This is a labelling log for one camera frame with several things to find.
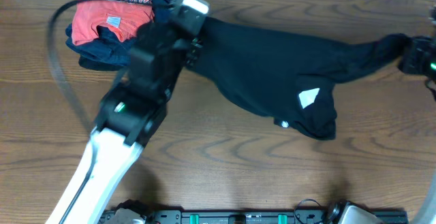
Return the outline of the black t-shirt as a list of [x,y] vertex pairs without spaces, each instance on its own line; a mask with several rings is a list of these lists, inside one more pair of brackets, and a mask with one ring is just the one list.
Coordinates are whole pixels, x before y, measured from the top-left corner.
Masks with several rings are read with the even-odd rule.
[[410,37],[390,34],[346,44],[310,35],[207,18],[202,49],[189,70],[212,80],[225,98],[317,140],[336,137],[336,84],[368,76],[402,55]]

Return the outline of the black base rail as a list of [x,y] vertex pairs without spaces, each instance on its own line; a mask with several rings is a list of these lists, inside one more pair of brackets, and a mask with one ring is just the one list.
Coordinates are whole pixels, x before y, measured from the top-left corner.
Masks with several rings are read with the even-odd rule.
[[329,207],[314,199],[302,200],[293,210],[184,210],[167,207],[153,210],[145,204],[127,200],[105,210],[99,224],[328,224],[381,223],[408,224],[404,210],[368,209],[353,202],[340,201]]

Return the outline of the orange printed t-shirt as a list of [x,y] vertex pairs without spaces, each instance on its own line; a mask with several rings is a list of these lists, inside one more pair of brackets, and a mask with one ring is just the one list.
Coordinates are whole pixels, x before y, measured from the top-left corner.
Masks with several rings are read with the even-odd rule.
[[92,0],[77,6],[72,21],[72,42],[79,46],[99,37],[106,27],[120,42],[136,36],[138,27],[154,19],[151,0]]

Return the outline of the navy folded garment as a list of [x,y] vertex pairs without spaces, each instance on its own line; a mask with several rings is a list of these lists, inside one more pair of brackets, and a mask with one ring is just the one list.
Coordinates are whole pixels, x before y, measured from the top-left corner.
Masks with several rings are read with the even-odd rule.
[[[171,0],[151,0],[154,19],[152,22],[166,22],[169,18],[169,9],[163,8]],[[72,42],[72,23],[65,29],[68,36],[66,45],[80,55],[79,65],[97,71],[115,71],[129,64],[128,52],[136,42],[136,36],[124,42],[106,27],[98,27],[99,37],[92,42],[76,46]]]

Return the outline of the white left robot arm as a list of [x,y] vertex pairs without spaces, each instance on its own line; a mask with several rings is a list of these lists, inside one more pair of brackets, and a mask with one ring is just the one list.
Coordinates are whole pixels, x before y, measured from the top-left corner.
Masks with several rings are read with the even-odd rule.
[[167,115],[178,75],[202,27],[176,22],[140,27],[103,97],[82,159],[48,223],[97,223],[127,170]]

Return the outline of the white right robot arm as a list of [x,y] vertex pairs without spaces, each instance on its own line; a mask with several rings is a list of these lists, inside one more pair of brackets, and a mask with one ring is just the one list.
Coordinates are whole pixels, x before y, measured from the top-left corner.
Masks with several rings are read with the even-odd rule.
[[[425,87],[435,99],[435,37],[413,37],[406,47],[398,69],[404,74],[425,76]],[[435,223],[435,175],[417,215],[411,223]]]

